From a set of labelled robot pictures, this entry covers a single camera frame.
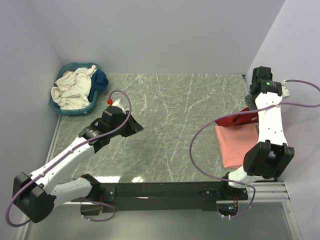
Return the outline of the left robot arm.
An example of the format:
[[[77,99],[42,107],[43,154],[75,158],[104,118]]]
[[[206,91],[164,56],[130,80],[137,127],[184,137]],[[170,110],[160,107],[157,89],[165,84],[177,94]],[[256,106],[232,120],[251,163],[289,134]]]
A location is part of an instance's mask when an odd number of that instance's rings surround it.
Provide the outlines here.
[[[13,203],[33,223],[44,220],[54,208],[71,200],[88,201],[103,197],[100,182],[90,174],[60,183],[81,161],[108,145],[113,137],[132,136],[143,130],[130,111],[108,106],[102,116],[86,126],[73,142],[54,159],[30,174],[19,173],[13,181]]]

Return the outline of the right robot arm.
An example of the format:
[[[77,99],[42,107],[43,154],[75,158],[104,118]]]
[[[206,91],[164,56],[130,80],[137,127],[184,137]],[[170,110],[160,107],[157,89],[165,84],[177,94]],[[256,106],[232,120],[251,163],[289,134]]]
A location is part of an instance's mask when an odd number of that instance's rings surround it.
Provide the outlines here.
[[[230,200],[256,181],[278,178],[295,155],[288,146],[283,130],[281,102],[290,96],[280,82],[273,81],[270,67],[253,69],[249,95],[258,113],[258,140],[244,156],[243,165],[228,173],[228,180],[219,187],[222,198]]]

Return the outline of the red t shirt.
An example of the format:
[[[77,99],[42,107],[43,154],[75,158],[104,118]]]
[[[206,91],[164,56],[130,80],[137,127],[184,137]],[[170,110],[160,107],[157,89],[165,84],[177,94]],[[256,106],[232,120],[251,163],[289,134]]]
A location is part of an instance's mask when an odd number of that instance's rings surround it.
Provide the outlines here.
[[[259,122],[259,116],[257,112],[227,116],[215,121],[215,123],[218,126],[222,126],[222,127],[233,127],[233,126],[252,124],[252,123],[258,123],[258,122]]]

